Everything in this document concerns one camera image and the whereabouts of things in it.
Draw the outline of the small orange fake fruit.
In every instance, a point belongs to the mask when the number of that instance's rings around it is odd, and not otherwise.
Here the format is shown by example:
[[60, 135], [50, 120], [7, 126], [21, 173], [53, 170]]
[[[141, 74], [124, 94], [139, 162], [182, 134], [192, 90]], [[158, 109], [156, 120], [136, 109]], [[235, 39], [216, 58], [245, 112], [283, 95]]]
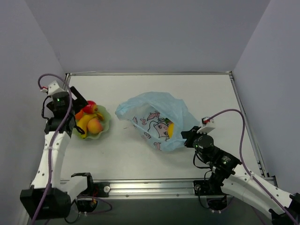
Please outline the small orange fake fruit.
[[84, 112], [83, 110], [81, 110], [80, 112], [78, 112], [76, 115], [75, 115], [75, 119], [76, 120], [80, 120], [84, 115]]

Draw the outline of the yellow fake banana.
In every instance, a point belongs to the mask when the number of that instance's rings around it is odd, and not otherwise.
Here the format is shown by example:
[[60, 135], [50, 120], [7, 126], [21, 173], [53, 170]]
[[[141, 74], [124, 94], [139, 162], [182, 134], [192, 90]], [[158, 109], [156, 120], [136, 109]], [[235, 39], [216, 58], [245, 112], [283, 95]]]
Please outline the yellow fake banana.
[[87, 129], [87, 124], [88, 122], [93, 119], [93, 118], [97, 118], [101, 121], [104, 121], [104, 117], [102, 114], [100, 113], [95, 113], [95, 114], [85, 114], [83, 115], [83, 117], [77, 122], [77, 126], [80, 128], [79, 129], [79, 133], [80, 133], [80, 137], [82, 139], [85, 139], [88, 134], [91, 134], [88, 129]]

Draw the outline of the red fake apple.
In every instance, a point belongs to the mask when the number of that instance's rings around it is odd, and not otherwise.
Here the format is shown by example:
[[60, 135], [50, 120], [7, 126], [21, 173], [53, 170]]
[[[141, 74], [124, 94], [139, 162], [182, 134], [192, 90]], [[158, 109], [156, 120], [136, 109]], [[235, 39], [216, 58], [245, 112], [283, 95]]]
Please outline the red fake apple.
[[88, 100], [87, 105], [83, 108], [83, 112], [86, 114], [94, 114], [98, 110], [98, 105], [92, 101]]

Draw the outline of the blue translucent plastic bag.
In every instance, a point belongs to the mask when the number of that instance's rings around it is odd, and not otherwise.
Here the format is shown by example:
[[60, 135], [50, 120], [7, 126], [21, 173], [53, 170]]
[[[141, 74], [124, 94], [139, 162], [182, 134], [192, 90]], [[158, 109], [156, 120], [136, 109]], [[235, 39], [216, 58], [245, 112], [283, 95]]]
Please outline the blue translucent plastic bag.
[[[131, 122], [145, 142], [160, 151], [170, 152], [184, 146], [182, 131], [199, 125], [182, 99], [167, 92], [145, 92], [118, 105], [115, 114], [119, 120]], [[174, 124], [173, 136], [168, 126]]]

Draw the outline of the orange fake peach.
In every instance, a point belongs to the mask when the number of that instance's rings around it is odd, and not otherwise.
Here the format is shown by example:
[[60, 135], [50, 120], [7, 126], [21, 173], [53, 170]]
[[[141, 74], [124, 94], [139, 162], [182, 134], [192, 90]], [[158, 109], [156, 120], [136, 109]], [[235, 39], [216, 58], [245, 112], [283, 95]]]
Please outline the orange fake peach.
[[93, 135], [99, 134], [103, 131], [103, 127], [100, 123], [100, 120], [97, 118], [93, 118], [88, 122], [87, 129]]

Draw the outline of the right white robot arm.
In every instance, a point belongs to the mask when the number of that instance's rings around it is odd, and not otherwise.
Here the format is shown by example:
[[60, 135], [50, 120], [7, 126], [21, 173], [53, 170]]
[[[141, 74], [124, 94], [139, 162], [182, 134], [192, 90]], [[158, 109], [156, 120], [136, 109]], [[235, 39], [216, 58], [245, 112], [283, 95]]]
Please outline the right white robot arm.
[[300, 223], [300, 195], [272, 185], [250, 171], [242, 159], [215, 146], [214, 139], [200, 127], [181, 132], [185, 147], [194, 148], [196, 157], [209, 166], [211, 192], [231, 195], [271, 219], [274, 225]]

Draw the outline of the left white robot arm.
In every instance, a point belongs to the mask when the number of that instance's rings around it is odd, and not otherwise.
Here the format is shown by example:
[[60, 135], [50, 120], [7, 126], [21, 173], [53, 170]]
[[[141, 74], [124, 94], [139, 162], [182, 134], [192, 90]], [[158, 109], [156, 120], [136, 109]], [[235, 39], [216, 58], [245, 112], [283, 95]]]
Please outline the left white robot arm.
[[60, 182], [63, 159], [73, 129], [80, 133], [75, 114], [87, 105], [85, 98], [72, 86], [68, 91], [51, 93], [52, 101], [44, 104], [53, 116], [47, 119], [45, 144], [36, 176], [28, 189], [23, 189], [20, 200], [32, 222], [66, 218], [78, 196], [90, 196], [95, 185], [89, 172], [74, 173], [70, 180]]

